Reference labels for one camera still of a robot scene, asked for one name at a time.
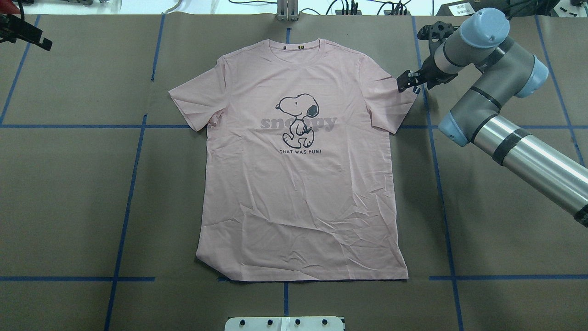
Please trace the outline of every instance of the sticker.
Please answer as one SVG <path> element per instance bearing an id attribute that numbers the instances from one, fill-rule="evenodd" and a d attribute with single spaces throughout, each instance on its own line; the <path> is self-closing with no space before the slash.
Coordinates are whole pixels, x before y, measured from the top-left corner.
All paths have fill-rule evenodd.
<path id="1" fill-rule="evenodd" d="M 469 2 L 466 2 L 465 4 L 449 6 L 448 8 L 453 16 L 466 16 L 476 12 Z"/>

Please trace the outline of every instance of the light blue joint cap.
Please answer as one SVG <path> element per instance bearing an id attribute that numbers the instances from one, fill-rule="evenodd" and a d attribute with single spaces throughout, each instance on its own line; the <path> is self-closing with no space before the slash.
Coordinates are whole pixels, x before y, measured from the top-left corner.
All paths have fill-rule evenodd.
<path id="1" fill-rule="evenodd" d="M 529 80 L 527 80 L 527 83 L 523 86 L 522 90 L 514 95 L 517 98 L 524 98 L 533 94 L 533 92 L 543 85 L 543 83 L 547 80 L 547 76 L 549 76 L 549 69 L 545 67 L 545 64 L 539 61 L 535 55 L 533 55 L 533 57 L 535 57 L 533 71 L 531 72 L 531 76 L 529 77 Z"/>
<path id="2" fill-rule="evenodd" d="M 509 35 L 510 22 L 496 8 L 483 8 L 459 27 L 463 41 L 475 48 L 494 48 Z"/>
<path id="3" fill-rule="evenodd" d="M 449 139 L 453 140 L 454 143 L 460 145 L 461 147 L 469 143 L 466 136 L 463 134 L 462 129 L 460 129 L 455 122 L 451 112 L 445 115 L 441 123 L 439 123 L 439 131 L 448 136 Z"/>

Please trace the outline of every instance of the metal cylinder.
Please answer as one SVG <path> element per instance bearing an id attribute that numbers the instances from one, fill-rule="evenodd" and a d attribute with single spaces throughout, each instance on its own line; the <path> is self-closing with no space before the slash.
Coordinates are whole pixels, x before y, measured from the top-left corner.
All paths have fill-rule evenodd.
<path id="1" fill-rule="evenodd" d="M 502 116 L 473 143 L 588 227 L 588 169 Z"/>

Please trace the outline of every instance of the black band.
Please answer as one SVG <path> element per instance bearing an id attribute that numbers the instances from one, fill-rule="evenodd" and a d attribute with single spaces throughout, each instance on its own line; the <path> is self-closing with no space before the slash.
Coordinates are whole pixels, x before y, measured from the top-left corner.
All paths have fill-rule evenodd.
<path id="1" fill-rule="evenodd" d="M 508 154 L 510 150 L 513 149 L 513 147 L 516 146 L 516 144 L 518 144 L 522 138 L 525 138 L 530 134 L 531 133 L 529 133 L 527 130 L 523 128 L 516 129 L 513 133 L 509 134 L 502 141 L 502 143 L 500 143 L 500 145 L 498 145 L 498 147 L 494 151 L 494 154 L 492 155 L 492 160 L 494 160 L 496 163 L 502 166 L 502 162 L 504 162 L 506 154 Z"/>
<path id="2" fill-rule="evenodd" d="M 493 96 L 491 96 L 490 94 L 480 90 L 479 88 L 472 86 L 470 87 L 470 90 L 480 94 L 481 96 L 485 97 L 486 99 L 488 99 L 488 101 L 492 102 L 495 106 L 497 106 L 498 108 L 498 112 L 500 112 L 500 110 L 502 109 L 502 105 L 500 104 L 500 102 L 498 102 L 498 100 L 494 99 Z"/>
<path id="3" fill-rule="evenodd" d="M 574 219 L 583 226 L 588 227 L 588 204 L 574 215 Z"/>
<path id="4" fill-rule="evenodd" d="M 485 58 L 481 63 L 476 64 L 476 68 L 479 71 L 484 72 L 485 70 L 496 64 L 498 61 L 500 61 L 500 59 L 504 57 L 506 52 L 510 50 L 514 43 L 515 41 L 511 38 L 506 38 L 506 40 L 504 40 L 502 44 L 496 47 L 496 49 L 492 53 L 490 53 L 490 55 L 488 55 L 487 58 Z"/>
<path id="5" fill-rule="evenodd" d="M 455 62 L 451 61 L 451 59 L 450 59 L 450 58 L 447 56 L 447 53 L 445 52 L 445 46 L 446 46 L 446 45 L 447 45 L 447 44 L 443 44 L 443 55 L 445 56 L 445 59 L 447 60 L 447 62 L 449 62 L 449 63 L 453 64 L 453 65 L 454 65 L 454 66 L 456 66 L 456 67 L 464 68 L 464 67 L 465 67 L 464 65 L 459 65 L 459 64 L 457 64 L 457 63 L 455 63 Z"/>
<path id="6" fill-rule="evenodd" d="M 488 121 L 490 121 L 492 118 L 495 118 L 496 116 L 498 116 L 498 114 L 492 114 L 492 115 L 488 116 L 488 118 L 485 119 L 482 123 L 480 123 L 480 125 L 478 125 L 478 127 L 476 128 L 476 131 L 474 131 L 474 134 L 472 134 L 472 139 L 470 140 L 472 143 L 476 139 L 476 136 L 477 136 L 478 132 L 480 132 L 482 127 L 484 125 L 486 125 L 486 123 L 488 123 Z"/>

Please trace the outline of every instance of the snoopy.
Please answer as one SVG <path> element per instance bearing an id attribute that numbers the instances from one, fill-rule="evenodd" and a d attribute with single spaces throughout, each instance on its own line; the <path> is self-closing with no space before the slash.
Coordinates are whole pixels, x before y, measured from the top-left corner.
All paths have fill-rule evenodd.
<path id="1" fill-rule="evenodd" d="M 277 110 L 294 117 L 290 125 L 290 134 L 284 133 L 282 140 L 292 148 L 310 147 L 315 140 L 315 132 L 304 122 L 319 114 L 319 105 L 312 95 L 304 93 L 296 97 L 285 97 L 276 105 Z"/>

